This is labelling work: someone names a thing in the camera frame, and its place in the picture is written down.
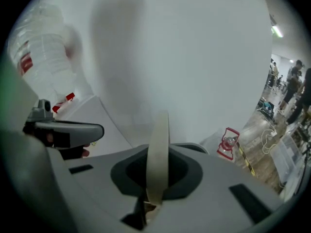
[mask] person in black clothing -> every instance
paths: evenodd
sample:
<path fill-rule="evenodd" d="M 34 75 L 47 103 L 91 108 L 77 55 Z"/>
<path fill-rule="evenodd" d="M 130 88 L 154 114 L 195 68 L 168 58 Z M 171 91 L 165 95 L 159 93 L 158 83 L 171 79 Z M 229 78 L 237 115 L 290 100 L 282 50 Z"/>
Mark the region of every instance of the person in black clothing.
<path fill-rule="evenodd" d="M 307 70 L 306 77 L 304 82 L 302 83 L 298 94 L 305 88 L 304 93 L 301 95 L 300 100 L 296 104 L 296 109 L 292 113 L 292 115 L 287 119 L 288 124 L 292 124 L 299 117 L 302 109 L 305 112 L 308 111 L 309 106 L 311 105 L 311 68 Z"/>
<path fill-rule="evenodd" d="M 278 109 L 281 115 L 284 115 L 283 110 L 285 109 L 286 104 L 289 103 L 289 101 L 292 99 L 295 92 L 297 92 L 299 88 L 298 72 L 301 68 L 302 68 L 302 62 L 300 60 L 297 60 L 296 65 L 291 70 L 291 78 L 289 79 L 288 90 L 287 90 L 286 96 Z"/>

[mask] white wall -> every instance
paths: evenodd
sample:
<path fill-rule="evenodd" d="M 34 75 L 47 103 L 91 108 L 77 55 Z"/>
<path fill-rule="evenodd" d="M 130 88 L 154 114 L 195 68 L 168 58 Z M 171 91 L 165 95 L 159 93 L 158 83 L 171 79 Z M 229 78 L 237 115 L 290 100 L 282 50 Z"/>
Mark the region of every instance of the white wall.
<path fill-rule="evenodd" d="M 286 80 L 287 78 L 287 74 L 288 74 L 288 70 L 291 68 L 291 67 L 294 67 L 295 66 L 295 63 L 291 63 L 289 59 L 287 58 L 283 58 L 281 56 L 278 56 L 278 55 L 275 55 L 275 54 L 272 54 L 272 58 L 277 58 L 279 60 L 279 65 L 277 65 L 278 67 L 278 71 L 279 71 L 279 77 L 281 77 L 281 75 L 283 75 L 283 81 Z M 306 75 L 306 68 L 302 68 L 301 69 L 301 77 L 300 79 L 303 81 L 304 78 L 305 78 L 305 75 Z"/>
<path fill-rule="evenodd" d="M 282 80 L 285 81 L 287 78 L 288 70 L 294 66 L 295 66 L 295 63 L 291 63 L 289 59 L 281 58 L 281 64 L 279 65 L 279 68 L 278 68 L 278 71 L 280 72 L 279 77 L 283 75 Z"/>
<path fill-rule="evenodd" d="M 265 0 L 42 1 L 81 35 L 86 80 L 132 146 L 160 110 L 171 142 L 196 143 L 253 113 L 272 48 Z"/>
<path fill-rule="evenodd" d="M 267 0 L 271 15 L 274 16 L 284 37 L 273 37 L 272 53 L 292 60 L 301 60 L 311 67 L 311 38 L 299 13 L 287 0 Z"/>
<path fill-rule="evenodd" d="M 271 58 L 273 59 L 273 62 L 276 62 L 276 66 L 279 67 L 281 64 L 281 56 L 271 54 Z"/>

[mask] beige strap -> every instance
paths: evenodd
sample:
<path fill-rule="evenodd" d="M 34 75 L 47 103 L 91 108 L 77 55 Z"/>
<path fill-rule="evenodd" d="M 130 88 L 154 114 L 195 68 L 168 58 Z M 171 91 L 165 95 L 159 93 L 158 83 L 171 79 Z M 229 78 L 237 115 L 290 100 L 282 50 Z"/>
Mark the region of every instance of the beige strap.
<path fill-rule="evenodd" d="M 163 191 L 169 186 L 169 116 L 158 115 L 147 155 L 147 196 L 153 205 L 162 203 Z"/>

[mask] yellow tape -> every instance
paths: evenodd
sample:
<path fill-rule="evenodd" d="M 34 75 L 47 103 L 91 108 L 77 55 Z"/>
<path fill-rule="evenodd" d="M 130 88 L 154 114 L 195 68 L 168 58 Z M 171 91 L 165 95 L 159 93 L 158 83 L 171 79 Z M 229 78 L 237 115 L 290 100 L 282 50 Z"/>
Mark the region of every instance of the yellow tape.
<path fill-rule="evenodd" d="M 245 163 L 246 163 L 248 169 L 250 170 L 251 174 L 252 174 L 254 177 L 256 177 L 255 171 L 254 171 L 252 165 L 250 164 L 250 162 L 248 161 L 248 158 L 246 157 L 246 155 L 245 155 L 245 153 L 244 153 L 242 147 L 240 146 L 239 143 L 237 143 L 237 146 L 239 147 L 239 151 L 240 151 L 240 153 L 241 153 L 243 159 L 245 160 Z"/>

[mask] person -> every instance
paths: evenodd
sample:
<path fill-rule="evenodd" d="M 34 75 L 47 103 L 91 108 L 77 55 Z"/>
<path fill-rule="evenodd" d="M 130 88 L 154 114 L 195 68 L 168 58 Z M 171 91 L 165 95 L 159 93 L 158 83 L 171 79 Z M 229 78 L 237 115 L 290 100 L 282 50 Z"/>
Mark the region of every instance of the person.
<path fill-rule="evenodd" d="M 291 67 L 291 68 L 289 68 L 289 70 L 288 70 L 288 73 L 287 73 L 287 77 L 286 77 L 286 83 L 284 84 L 284 87 L 283 87 L 283 89 L 282 89 L 282 93 L 283 94 L 285 94 L 286 92 L 287 92 L 287 87 L 288 87 L 288 83 L 289 83 L 289 80 L 290 80 L 290 78 L 291 78 L 291 73 L 292 73 L 292 68 L 293 67 Z"/>
<path fill-rule="evenodd" d="M 298 90 L 299 87 L 299 77 L 298 77 L 298 71 L 302 68 L 302 62 L 300 60 L 296 61 L 296 65 L 291 70 L 291 76 L 288 79 L 288 89 L 287 93 L 278 108 L 279 113 L 284 116 L 284 109 L 286 105 L 289 103 L 289 101 L 294 96 L 295 92 Z"/>
<path fill-rule="evenodd" d="M 281 75 L 281 77 L 279 77 L 279 78 L 277 79 L 277 81 L 276 81 L 276 85 L 277 85 L 277 86 L 280 85 L 282 78 L 283 78 L 283 75 Z"/>
<path fill-rule="evenodd" d="M 272 64 L 272 62 L 273 62 L 273 59 L 271 58 L 270 66 L 269 66 L 269 73 L 268 73 L 268 77 L 267 77 L 265 88 L 268 86 L 268 83 L 269 83 L 269 81 L 271 79 L 271 75 L 272 75 L 272 72 L 273 72 L 274 65 Z"/>
<path fill-rule="evenodd" d="M 271 75 L 271 79 L 270 79 L 270 84 L 269 84 L 269 88 L 273 88 L 273 85 L 274 85 L 274 81 L 276 80 L 278 76 L 278 68 L 276 66 L 276 62 L 273 63 L 273 72 L 272 72 L 272 75 Z"/>
<path fill-rule="evenodd" d="M 286 120 L 286 123 L 288 125 L 294 123 L 297 120 L 302 109 L 304 109 L 304 111 L 307 112 L 309 106 L 311 105 L 311 68 L 307 70 L 305 80 L 302 83 L 300 89 L 298 90 L 298 94 L 302 92 L 303 88 L 305 88 L 305 90 L 301 95 L 301 98 L 296 103 L 296 109 L 291 114 L 291 116 Z"/>

